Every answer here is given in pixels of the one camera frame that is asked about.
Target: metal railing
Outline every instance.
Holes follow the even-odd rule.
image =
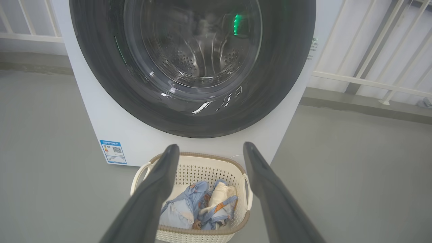
[[[338,25],[338,23],[341,20],[341,15],[342,13],[346,10],[346,6],[347,6],[347,2],[350,2],[350,0],[343,0],[341,9],[339,11],[339,15],[337,17],[337,20],[331,30],[330,33],[330,37],[329,40],[327,41],[324,50],[323,50],[323,54],[326,51],[326,48],[328,47],[329,43],[335,42],[335,36],[334,36],[334,32],[336,29],[336,26]],[[321,58],[318,60],[317,66],[315,68],[315,71],[313,72],[312,76],[315,77],[319,77],[319,78],[324,78],[324,79],[330,79],[330,80],[337,80],[337,81],[343,81],[343,82],[348,82],[348,83],[354,83],[354,84],[358,84],[361,86],[371,86],[371,87],[376,87],[376,88],[380,88],[380,89],[385,89],[387,90],[385,95],[381,95],[381,97],[377,97],[379,98],[380,102],[386,105],[389,105],[389,101],[392,100],[392,98],[394,97],[395,93],[397,92],[403,92],[406,94],[411,94],[411,95],[416,95],[416,96],[422,96],[422,97],[428,97],[428,98],[432,98],[432,90],[419,90],[419,87],[422,85],[422,83],[429,81],[428,80],[428,76],[429,74],[431,74],[431,70],[432,70],[432,56],[430,58],[428,58],[426,61],[430,62],[429,63],[429,67],[426,68],[426,70],[424,70],[423,74],[421,75],[421,77],[414,83],[410,84],[410,85],[404,85],[405,82],[407,81],[407,77],[408,74],[410,74],[410,72],[413,71],[413,68],[417,67],[417,65],[419,64],[420,59],[424,59],[424,54],[426,52],[426,50],[431,46],[431,42],[432,42],[432,28],[429,30],[429,32],[426,34],[426,36],[423,38],[423,40],[421,41],[420,45],[418,45],[418,47],[416,48],[416,50],[410,55],[407,56],[405,58],[405,60],[408,60],[408,62],[405,64],[405,66],[399,70],[395,70],[394,66],[392,66],[397,59],[396,57],[399,56],[400,58],[400,54],[402,53],[402,49],[403,47],[406,47],[407,45],[407,40],[408,37],[410,36],[410,34],[413,34],[413,30],[415,29],[415,27],[418,25],[419,21],[424,21],[424,19],[421,20],[423,14],[425,13],[426,8],[430,8],[430,4],[431,4],[431,0],[423,0],[423,1],[417,1],[417,2],[421,2],[421,4],[418,4],[418,10],[416,15],[414,16],[413,19],[397,19],[397,13],[402,11],[402,13],[404,13],[409,7],[411,7],[412,10],[412,3],[413,1],[407,1],[407,0],[395,0],[395,3],[393,4],[393,10],[391,12],[390,15],[388,15],[388,18],[383,21],[383,27],[380,29],[378,28],[378,31],[375,34],[375,39],[373,40],[374,42],[371,42],[368,51],[365,53],[365,55],[363,56],[362,61],[360,62],[359,66],[357,67],[357,71],[355,72],[355,74],[353,76],[347,76],[347,75],[342,75],[341,71],[343,69],[346,69],[345,65],[347,63],[347,61],[350,59],[351,55],[352,55],[352,51],[355,50],[357,48],[357,45],[359,43],[359,39],[360,39],[360,32],[365,28],[366,25],[368,26],[376,26],[376,23],[368,23],[368,21],[370,21],[371,18],[371,10],[374,8],[375,4],[376,4],[376,0],[370,0],[370,2],[368,3],[368,8],[367,10],[364,12],[363,18],[360,22],[360,25],[357,29],[357,31],[354,34],[353,39],[351,40],[348,50],[346,51],[341,63],[339,64],[339,67],[337,69],[334,69],[336,71],[328,71],[328,70],[318,70],[318,66],[320,65],[320,63],[323,62],[329,62],[329,61],[333,61],[330,60],[330,57],[327,58],[323,58],[323,55],[321,56]],[[367,68],[370,69],[371,65],[376,65],[376,63],[374,63],[374,61],[372,61],[374,58],[376,59],[376,56],[379,55],[379,52],[381,51],[380,49],[382,49],[382,47],[387,44],[386,42],[389,42],[389,40],[386,39],[386,36],[388,37],[391,32],[393,31],[392,26],[395,26],[396,22],[400,24],[400,22],[402,21],[410,21],[410,24],[408,26],[408,28],[406,29],[406,31],[403,33],[403,36],[401,39],[399,40],[395,40],[395,39],[391,39],[391,41],[398,41],[398,44],[396,46],[396,48],[393,50],[393,53],[390,55],[390,57],[387,60],[384,60],[385,65],[382,69],[380,69],[380,73],[378,75],[377,78],[370,78],[367,76],[367,73],[365,73],[365,71],[367,70]],[[388,80],[385,78],[386,74],[389,73],[395,73],[398,72],[398,76],[396,77],[396,79],[394,80]]]
[[[13,32],[9,20],[6,16],[6,13],[4,12],[4,8],[0,2],[0,19],[2,20],[6,28],[6,32],[0,32],[0,38],[38,41],[38,42],[63,42],[63,38],[61,37],[60,31],[58,30],[58,27],[56,25],[55,15],[50,0],[44,0],[44,3],[48,13],[49,20],[51,22],[51,27],[54,31],[54,35],[37,35],[35,31],[35,27],[33,26],[33,22],[30,18],[30,15],[27,11],[27,8],[23,0],[17,0],[17,1],[19,3],[19,6],[21,7],[21,11],[24,15],[25,22],[27,23],[27,27],[30,31],[30,34],[19,34]]]

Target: green led light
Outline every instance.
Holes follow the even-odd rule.
[[[234,18],[234,35],[237,35],[238,26],[240,25],[241,15],[237,14]]]

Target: washing machine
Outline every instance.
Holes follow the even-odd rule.
[[[181,151],[272,161],[342,0],[55,0],[109,164]]]

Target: laundry basket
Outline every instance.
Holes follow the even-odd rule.
[[[130,195],[135,192],[142,173],[147,169],[143,178],[145,180],[161,155],[154,157],[150,162],[140,167],[133,179]],[[211,191],[213,184],[219,179],[224,179],[229,186],[234,186],[237,192],[237,206],[230,224],[220,230],[187,230],[159,225],[156,239],[172,243],[226,243],[236,232],[241,230],[249,220],[252,207],[252,191],[245,170],[231,159],[200,153],[181,152],[177,172],[175,173],[174,188],[167,201],[176,198],[186,187],[198,181],[207,181],[210,184]]]

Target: concrete floor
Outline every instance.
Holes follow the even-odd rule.
[[[97,242],[136,167],[105,163],[73,76],[0,71],[0,242]],[[327,242],[432,242],[432,126],[300,106],[271,167]],[[268,242],[254,198],[230,241]]]

